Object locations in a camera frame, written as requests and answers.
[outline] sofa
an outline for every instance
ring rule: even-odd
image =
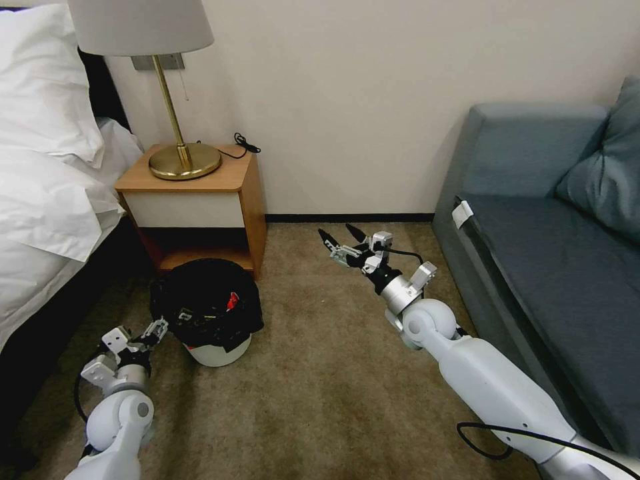
[[[596,105],[474,106],[433,229],[479,336],[582,436],[640,457],[640,245],[555,196],[608,118]]]

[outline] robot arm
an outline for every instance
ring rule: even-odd
[[[152,419],[153,402],[140,391],[124,390],[102,400],[87,422],[87,441],[96,452],[83,457],[66,480],[138,480],[138,450]]]
[[[367,237],[351,225],[347,228],[360,242],[356,247],[340,246],[320,230],[331,258],[360,268],[374,283],[387,303],[385,316],[404,343],[431,354],[444,380],[485,424],[496,428],[492,432],[502,442],[532,458],[553,479],[640,479],[640,461],[580,437],[540,386],[490,343],[466,334],[446,304],[421,299],[436,272],[432,264],[423,263],[406,280],[388,266],[390,233]]]
[[[138,480],[138,450],[151,435],[153,402],[146,395],[151,373],[149,356],[165,336],[164,318],[152,322],[132,339],[117,327],[102,336],[111,356],[100,354],[88,362],[82,378],[102,389],[105,396],[87,420],[87,455],[66,480]]]

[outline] black cushion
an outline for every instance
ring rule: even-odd
[[[640,248],[552,198],[464,195],[473,225],[614,445],[640,456]]]

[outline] gray pillow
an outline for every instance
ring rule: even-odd
[[[640,243],[640,79],[627,77],[602,149],[576,164],[556,194]]]

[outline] white bedsheet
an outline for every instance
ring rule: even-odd
[[[88,167],[79,159],[65,163],[113,188],[122,173],[139,158],[141,149],[136,138],[113,120],[99,121],[99,126],[105,138],[101,168]],[[94,250],[120,218],[116,211],[97,215],[102,234]],[[83,266],[83,262],[0,238],[0,351],[9,336]]]

